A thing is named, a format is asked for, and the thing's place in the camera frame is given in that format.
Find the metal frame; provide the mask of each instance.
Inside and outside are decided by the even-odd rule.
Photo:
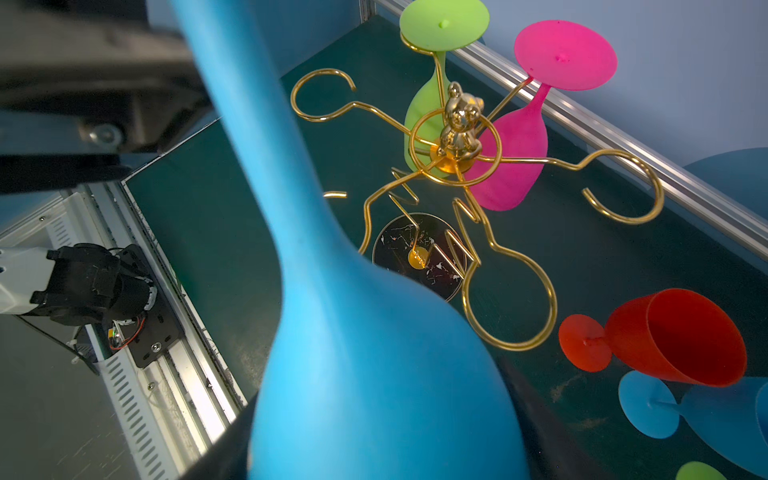
[[[398,17],[410,3],[407,0],[372,1]],[[508,91],[511,91],[528,77],[522,68],[478,42],[454,53],[459,59]],[[521,91],[519,96],[530,101],[538,86],[539,83],[536,81],[531,83]],[[768,260],[768,222],[766,219],[723,195],[700,178],[643,145],[559,91],[553,89],[549,93],[543,111],[545,115],[598,150],[615,148],[636,155],[656,171],[664,185],[665,193],[669,197],[758,257]],[[630,161],[621,158],[616,160],[632,174],[644,179],[644,174]]]
[[[360,23],[367,22],[376,15],[376,2],[374,0],[358,0],[360,7]]]
[[[58,206],[64,198],[58,194],[51,194],[50,197],[42,199],[42,202],[32,211],[25,212],[18,215],[4,230],[0,230],[0,238],[6,238],[8,235],[14,235],[16,237],[24,237],[33,230],[38,230],[41,224],[30,223],[30,218],[43,218],[41,222],[45,222],[45,214],[51,208]]]
[[[166,468],[175,466],[177,472],[184,472],[235,419],[246,404],[245,398],[186,293],[175,280],[154,235],[148,227],[145,228],[144,218],[124,184],[83,185],[64,192],[64,195],[78,197],[71,214],[77,217],[75,220],[81,230],[88,230],[87,241],[106,247],[136,243],[142,248],[158,286],[180,318],[185,337],[161,358],[145,369],[137,368],[130,356],[126,356],[124,362],[131,365],[131,381],[143,386],[148,408],[157,423],[156,430],[162,435],[173,460],[173,465],[165,462]],[[48,209],[60,210],[60,207],[53,203]],[[104,358],[103,352],[97,354],[100,360]],[[134,459],[140,466],[142,458]]]
[[[127,350],[98,363],[115,414],[123,429],[131,456],[142,480],[171,480],[184,470],[178,451],[171,445],[155,417],[149,389],[137,374],[136,364]]]

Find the screw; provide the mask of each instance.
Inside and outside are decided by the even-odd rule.
[[[99,124],[88,132],[88,138],[99,147],[115,148],[123,143],[123,132],[113,124]]]

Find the red wire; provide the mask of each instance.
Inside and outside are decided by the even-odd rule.
[[[134,333],[134,335],[130,339],[124,341],[118,348],[114,348],[112,345],[110,345],[109,348],[113,352],[117,352],[118,350],[124,349],[128,345],[128,343],[131,343],[134,340],[134,338],[136,338],[136,336],[141,332],[141,330],[144,328],[144,323],[146,321],[147,321],[147,313],[144,312],[144,315],[141,318],[141,323],[139,324],[139,327],[136,328],[136,332]]]

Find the dark green table surface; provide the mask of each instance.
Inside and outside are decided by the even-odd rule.
[[[299,96],[304,111],[327,113],[358,98],[403,119],[433,71],[431,59],[409,51],[396,27],[380,17],[287,74],[282,79],[286,92],[305,73],[329,67],[349,73],[358,91],[353,94],[340,78],[318,78]],[[489,109],[501,99],[450,63],[448,77],[484,98]],[[346,200],[328,201],[358,244],[362,202],[390,181],[391,166],[406,168],[402,134],[357,110],[325,124],[297,122],[323,187],[349,192]],[[552,157],[577,162],[585,155],[553,131],[549,141]],[[127,184],[235,379],[246,395],[254,395],[280,315],[280,272],[270,235],[220,124]],[[450,200],[457,190],[425,180],[412,186],[422,198],[415,210],[456,227]],[[628,300],[670,287],[688,288],[712,299],[739,326],[749,354],[747,375],[768,376],[765,276],[668,209],[638,227],[602,217],[581,196],[583,187],[620,214],[643,214],[652,201],[595,163],[581,172],[546,167],[518,208],[488,212],[498,241],[526,253],[549,274],[558,294],[558,322],[584,313],[604,323]],[[393,204],[380,200],[373,208],[374,234],[398,215]],[[527,339],[541,328],[547,312],[541,284],[520,263],[491,252],[481,229],[469,228],[485,260],[472,287],[478,318],[496,336]],[[755,478],[720,457],[685,422],[665,440],[637,432],[618,403],[617,385],[629,368],[616,359],[603,372],[580,372],[562,355],[556,335],[531,352],[493,354],[509,356],[578,441],[618,478],[672,479],[692,460],[714,466],[730,480]],[[670,387],[678,399],[687,390],[685,385]]]

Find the gold bear figurine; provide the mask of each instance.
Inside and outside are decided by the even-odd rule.
[[[445,127],[440,133],[439,157],[452,157],[457,162],[468,161],[482,150],[480,140],[475,136],[475,125],[484,107],[481,98],[466,94],[458,82],[448,87],[449,99],[445,103],[443,120]]]

